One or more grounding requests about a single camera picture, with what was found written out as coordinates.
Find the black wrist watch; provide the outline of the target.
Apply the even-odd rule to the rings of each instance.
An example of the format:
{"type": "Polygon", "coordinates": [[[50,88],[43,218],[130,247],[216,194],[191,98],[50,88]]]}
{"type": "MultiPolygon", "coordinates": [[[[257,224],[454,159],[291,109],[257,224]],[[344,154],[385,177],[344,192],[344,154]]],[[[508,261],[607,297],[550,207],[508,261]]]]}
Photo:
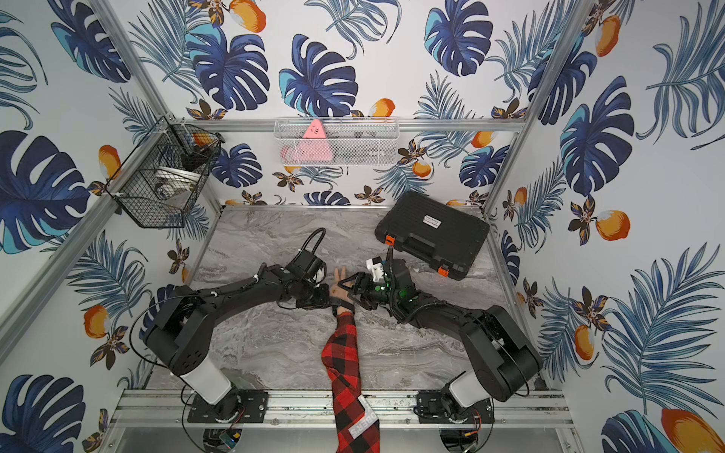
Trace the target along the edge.
{"type": "Polygon", "coordinates": [[[338,316],[344,313],[355,313],[355,305],[345,300],[336,299],[332,301],[332,303],[330,303],[330,307],[332,307],[332,314],[334,316],[338,316]]]}

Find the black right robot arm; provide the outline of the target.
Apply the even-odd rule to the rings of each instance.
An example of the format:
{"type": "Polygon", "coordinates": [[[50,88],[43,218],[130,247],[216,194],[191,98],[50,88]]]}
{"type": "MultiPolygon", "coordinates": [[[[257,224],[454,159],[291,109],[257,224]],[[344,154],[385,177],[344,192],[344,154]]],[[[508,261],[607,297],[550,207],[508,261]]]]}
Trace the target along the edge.
{"type": "Polygon", "coordinates": [[[464,346],[470,369],[442,390],[452,409],[468,409],[487,399],[505,402],[542,369],[536,348],[499,305],[484,310],[457,306],[418,290],[404,275],[359,272],[337,286],[367,310],[384,307],[402,325],[437,331],[464,346]]]}

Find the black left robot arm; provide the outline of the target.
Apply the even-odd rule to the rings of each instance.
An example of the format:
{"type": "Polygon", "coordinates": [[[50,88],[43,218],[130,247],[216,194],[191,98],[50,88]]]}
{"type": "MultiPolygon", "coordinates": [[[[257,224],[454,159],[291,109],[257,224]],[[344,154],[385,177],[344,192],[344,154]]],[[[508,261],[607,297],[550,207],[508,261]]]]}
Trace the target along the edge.
{"type": "Polygon", "coordinates": [[[143,329],[143,344],[220,418],[228,419],[236,413],[238,400],[235,386],[210,358],[215,328],[266,303],[293,300],[295,309],[326,308],[326,276],[326,264],[313,259],[285,266],[263,264],[252,277],[221,287],[179,287],[143,329]]]}

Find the red plaid sleeved forearm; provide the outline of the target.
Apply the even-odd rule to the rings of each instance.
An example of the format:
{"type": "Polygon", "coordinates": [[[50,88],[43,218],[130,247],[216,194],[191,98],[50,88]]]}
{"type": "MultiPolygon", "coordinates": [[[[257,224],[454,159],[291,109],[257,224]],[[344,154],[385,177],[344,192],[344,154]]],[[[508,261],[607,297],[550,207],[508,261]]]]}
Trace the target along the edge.
{"type": "Polygon", "coordinates": [[[337,431],[337,452],[381,451],[379,421],[370,422],[361,400],[362,380],[354,314],[336,316],[336,328],[321,355],[332,385],[332,407],[337,431]]]}

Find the mannequin hand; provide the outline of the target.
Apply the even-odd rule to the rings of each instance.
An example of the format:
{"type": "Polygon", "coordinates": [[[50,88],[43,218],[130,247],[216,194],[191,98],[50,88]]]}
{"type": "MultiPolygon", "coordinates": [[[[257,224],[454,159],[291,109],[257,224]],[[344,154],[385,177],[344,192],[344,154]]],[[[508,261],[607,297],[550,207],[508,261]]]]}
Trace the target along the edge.
{"type": "Polygon", "coordinates": [[[345,300],[347,302],[353,303],[352,300],[350,299],[347,291],[345,291],[344,289],[339,288],[337,286],[337,283],[341,279],[347,278],[347,269],[345,268],[345,266],[340,267],[340,268],[335,268],[333,276],[334,276],[334,283],[332,284],[332,286],[330,286],[330,298],[338,299],[338,300],[345,300]]]}

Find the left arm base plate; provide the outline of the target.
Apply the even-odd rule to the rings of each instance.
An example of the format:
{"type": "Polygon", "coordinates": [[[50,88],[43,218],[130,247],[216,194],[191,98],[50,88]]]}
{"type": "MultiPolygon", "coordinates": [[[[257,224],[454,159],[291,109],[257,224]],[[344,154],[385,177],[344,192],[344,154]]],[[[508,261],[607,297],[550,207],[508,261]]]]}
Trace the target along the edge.
{"type": "Polygon", "coordinates": [[[196,394],[186,421],[196,424],[261,424],[267,411],[268,392],[232,388],[218,403],[211,405],[196,394]]]}

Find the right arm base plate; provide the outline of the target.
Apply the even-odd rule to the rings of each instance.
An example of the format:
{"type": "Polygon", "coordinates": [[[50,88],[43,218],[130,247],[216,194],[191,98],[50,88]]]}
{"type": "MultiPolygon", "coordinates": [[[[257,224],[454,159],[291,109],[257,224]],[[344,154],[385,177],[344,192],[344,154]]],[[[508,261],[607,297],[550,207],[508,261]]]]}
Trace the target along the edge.
{"type": "Polygon", "coordinates": [[[492,424],[495,422],[494,407],[490,398],[464,407],[453,396],[443,391],[418,392],[413,413],[422,424],[492,424]]]}

